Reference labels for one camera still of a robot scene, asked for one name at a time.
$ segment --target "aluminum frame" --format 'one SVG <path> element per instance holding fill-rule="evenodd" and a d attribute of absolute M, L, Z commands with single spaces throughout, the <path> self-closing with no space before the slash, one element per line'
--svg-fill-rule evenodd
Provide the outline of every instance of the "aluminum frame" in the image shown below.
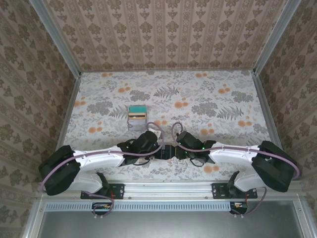
<path fill-rule="evenodd" d="M 268 130 L 270 140 L 275 145 L 277 145 L 280 149 L 283 149 L 281 141 L 280 141 L 278 133 L 277 133 L 277 130 L 276 130 L 276 126 L 275 126 L 275 123 L 273 120 L 271 110 L 269 108 L 269 105 L 268 105 L 268 102 L 267 102 L 267 99 L 265 96 L 264 89 L 263 89 L 262 84 L 261 84 L 260 77 L 259 77 L 259 75 L 255 75 L 253 73 L 252 78 L 253 78 L 254 86 L 255 86 L 257 94 L 258 94 L 259 102 L 260 102 L 263 116 L 264 116 L 264 119 L 265 119 L 265 122 L 267 125 L 267 130 Z"/>
<path fill-rule="evenodd" d="M 227 182 L 220 180 L 210 181 L 109 181 L 109 183 L 124 183 L 126 202 L 202 202 L 202 201 L 232 201 L 232 199 L 213 199 L 211 184 Z M 259 201 L 264 193 L 259 188 Z M 272 189 L 267 190 L 265 201 L 293 201 L 297 218 L 305 238 L 316 237 L 316 227 L 305 200 L 305 195 L 299 181 L 291 182 L 288 192 L 281 193 Z M 76 202 L 80 199 L 80 192 L 65 192 L 56 196 L 38 193 L 31 210 L 23 238 L 36 238 L 45 214 L 48 202 Z"/>
<path fill-rule="evenodd" d="M 74 108 L 74 105 L 75 105 L 76 97 L 77 97 L 77 94 L 79 92 L 80 82 L 81 82 L 81 78 L 78 78 L 75 81 L 75 84 L 74 84 L 74 87 L 73 87 L 73 91 L 72 91 L 70 99 L 69 99 L 69 103 L 68 103 L 68 107 L 67 107 L 67 110 L 66 110 L 65 118 L 64 118 L 61 130 L 60 130 L 60 134 L 59 134 L 59 137 L 58 137 L 58 141 L 57 141 L 55 150 L 59 149 L 64 144 L 64 140 L 65 140 L 65 136 L 66 136 L 66 133 L 67 133 L 67 128 L 68 128 L 68 125 L 69 125 L 71 114 L 73 112 L 73 108 Z"/>
<path fill-rule="evenodd" d="M 61 55 L 63 56 L 66 64 L 68 65 L 75 79 L 78 79 L 80 77 L 80 65 L 74 58 L 71 49 L 67 45 L 66 41 L 63 39 L 63 36 L 57 28 L 53 18 L 51 17 L 50 12 L 46 8 L 44 1 L 30 0 L 30 3 L 33 6 L 36 13 L 38 14 L 42 23 L 44 24 L 46 30 L 50 34 L 52 40 L 54 41 Z"/>
<path fill-rule="evenodd" d="M 292 16 L 294 15 L 298 5 L 301 3 L 301 0 L 290 0 L 287 1 L 281 15 L 279 16 L 271 35 L 269 36 L 261 54 L 254 66 L 255 73 L 260 74 L 264 68 L 266 62 L 268 61 L 270 55 L 272 54 L 276 44 L 282 37 L 284 30 L 286 29 L 288 23 L 290 22 Z"/>

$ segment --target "black mounting plate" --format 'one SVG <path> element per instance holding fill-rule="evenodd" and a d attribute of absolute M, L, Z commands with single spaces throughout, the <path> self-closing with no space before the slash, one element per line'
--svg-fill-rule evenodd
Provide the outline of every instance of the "black mounting plate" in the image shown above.
<path fill-rule="evenodd" d="M 219 182 L 219 183 L 212 183 L 211 187 L 212 187 L 212 196 L 214 199 L 245 199 L 246 195 L 244 192 L 241 192 L 240 194 L 238 194 L 236 197 L 232 197 L 229 189 L 227 187 L 226 182 Z M 254 189 L 250 189 L 249 191 L 246 192 L 248 199 L 252 199 L 252 198 L 258 198 L 258 193 L 257 190 Z"/>
<path fill-rule="evenodd" d="M 109 183 L 109 189 L 106 196 L 111 197 L 111 192 L 113 192 L 114 199 L 123 199 L 124 196 L 124 184 L 123 183 Z M 104 199 L 100 197 L 89 196 L 88 194 L 81 192 L 80 199 Z"/>

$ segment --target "gray floor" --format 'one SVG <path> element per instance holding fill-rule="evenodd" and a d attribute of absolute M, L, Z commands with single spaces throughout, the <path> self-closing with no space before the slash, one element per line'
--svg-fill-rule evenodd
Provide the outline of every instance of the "gray floor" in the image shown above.
<path fill-rule="evenodd" d="M 264 202 L 248 217 L 228 212 L 47 212 L 41 238 L 302 238 L 292 202 Z"/>

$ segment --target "orange flower pattern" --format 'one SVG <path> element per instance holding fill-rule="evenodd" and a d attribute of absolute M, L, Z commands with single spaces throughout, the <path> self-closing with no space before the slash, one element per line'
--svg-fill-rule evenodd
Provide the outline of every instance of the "orange flower pattern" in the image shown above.
<path fill-rule="evenodd" d="M 176 121 L 201 141 L 254 145 L 269 139 L 249 71 L 113 72 L 106 77 L 104 74 L 81 76 L 78 103 L 64 142 L 73 149 L 108 148 L 138 137 L 142 132 L 127 128 L 130 105 L 147 106 L 148 120 L 162 127 L 167 143 L 172 142 L 170 127 Z M 243 169 L 233 164 L 196 168 L 187 160 L 173 158 L 168 163 L 153 160 L 141 167 L 98 170 L 111 180 L 212 180 L 229 179 L 233 171 Z"/>

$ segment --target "cable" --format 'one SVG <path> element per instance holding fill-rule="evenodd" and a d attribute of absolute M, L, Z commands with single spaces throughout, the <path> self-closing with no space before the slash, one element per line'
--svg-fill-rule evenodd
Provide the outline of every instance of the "cable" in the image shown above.
<path fill-rule="evenodd" d="M 246 204 L 247 204 L 247 206 L 248 206 L 248 194 L 247 194 L 247 192 L 245 192 L 245 194 L 246 194 L 246 200 L 244 201 Z"/>
<path fill-rule="evenodd" d="M 111 207 L 110 209 L 102 215 L 102 217 L 105 217 L 105 216 L 108 216 L 110 214 L 110 212 L 113 210 L 113 207 L 114 207 L 114 200 L 112 198 L 109 198 L 107 196 L 102 196 L 102 195 L 96 195 L 96 194 L 93 194 L 93 193 L 90 193 L 90 192 L 86 192 L 86 191 L 83 191 L 84 193 L 86 193 L 87 195 L 89 195 L 90 197 L 100 197 L 100 198 L 104 198 L 104 199 L 108 199 L 111 201 Z M 96 208 L 97 207 L 101 207 L 101 206 L 104 206 L 103 204 L 97 204 L 94 209 L 93 209 L 93 214 L 95 215 L 95 217 L 99 216 L 96 214 Z"/>
<path fill-rule="evenodd" d="M 234 210 L 234 209 L 231 209 L 231 211 L 237 213 L 238 215 L 241 215 L 241 217 L 242 216 L 248 216 L 248 215 L 251 215 L 252 213 L 254 213 L 258 209 L 258 207 L 261 205 L 261 203 L 263 202 L 263 200 L 264 200 L 264 198 L 266 196 L 267 188 L 266 187 L 263 187 L 263 188 L 264 188 L 263 196 L 262 196 L 261 200 L 259 201 L 259 203 L 257 204 L 257 206 L 252 211 L 247 212 L 245 214 L 241 214 L 240 212 L 238 212 L 237 210 Z"/>
<path fill-rule="evenodd" d="M 196 166 L 196 167 L 202 167 L 202 166 L 204 166 L 204 164 L 202 164 L 202 165 L 195 165 L 194 162 L 193 162 L 193 158 L 189 159 L 189 161 L 193 164 L 193 166 Z"/>
<path fill-rule="evenodd" d="M 176 139 L 175 139 L 175 135 L 173 133 L 173 130 L 174 130 L 174 127 L 176 125 L 180 125 L 181 126 L 181 132 L 183 131 L 183 125 L 182 123 L 180 122 L 175 122 L 171 128 L 171 135 L 172 135 L 172 138 L 173 140 L 178 144 L 178 146 L 180 148 L 182 148 L 183 150 L 187 150 L 187 151 L 190 151 L 190 152 L 206 152 L 206 151 L 211 151 L 211 150 L 223 150 L 223 149 L 227 149 L 227 150 L 238 150 L 238 151 L 246 151 L 246 152 L 254 152 L 254 153 L 259 153 L 259 154 L 263 154 L 263 155 L 266 155 L 266 156 L 270 156 L 270 157 L 274 157 L 276 159 L 279 159 L 279 160 L 282 160 L 286 163 L 288 163 L 290 166 L 292 166 L 294 168 L 294 170 L 296 171 L 296 175 L 293 176 L 293 179 L 297 179 L 299 176 L 300 176 L 300 171 L 298 169 L 298 167 L 291 161 L 285 159 L 284 157 L 281 157 L 279 155 L 274 155 L 272 153 L 268 153 L 268 152 L 265 152 L 265 151 L 261 151 L 261 150 L 255 150 L 255 149 L 249 149 L 249 148 L 238 148 L 238 147 L 233 147 L 233 146 L 222 146 L 222 147 L 213 147 L 213 148 L 209 148 L 209 149 L 204 149 L 204 150 L 192 150 L 192 149 L 189 149 L 189 148 L 186 148 L 184 146 L 182 146 L 181 144 L 179 144 Z"/>
<path fill-rule="evenodd" d="M 163 129 L 157 125 L 156 123 L 154 122 L 148 122 L 146 124 L 146 128 L 149 129 L 149 125 L 150 124 L 153 124 L 155 125 L 162 133 L 162 142 L 161 142 L 161 145 L 154 151 L 150 152 L 150 153 L 146 153 L 146 154 L 136 154 L 136 153 L 129 153 L 129 152 L 122 152 L 122 151 L 97 151 L 97 152 L 91 152 L 91 153 L 86 153 L 86 154 L 83 154 L 83 155 L 76 155 L 76 156 L 73 156 L 73 157 L 70 157 L 66 160 L 64 160 L 63 162 L 61 162 L 60 164 L 58 164 L 54 169 L 51 170 L 51 172 L 49 172 L 49 174 L 43 179 L 41 185 L 40 185 L 40 192 L 43 192 L 44 191 L 44 185 L 45 183 L 49 180 L 49 178 L 60 168 L 62 167 L 63 165 L 67 164 L 68 162 L 72 161 L 72 160 L 75 160 L 77 158 L 82 158 L 84 156 L 92 156 L 92 155 L 101 155 L 101 154 L 122 154 L 122 155 L 133 155 L 133 156 L 149 156 L 149 155 L 152 155 L 152 154 L 155 154 L 157 151 L 159 151 L 163 144 L 164 144 L 164 131 Z"/>
<path fill-rule="evenodd" d="M 111 198 L 114 199 L 114 194 L 112 191 L 110 191 L 110 194 L 111 194 Z"/>
<path fill-rule="evenodd" d="M 135 166 L 141 166 L 141 165 L 146 165 L 148 162 L 150 162 L 150 159 L 148 159 L 146 162 L 141 163 L 141 164 L 133 164 Z"/>

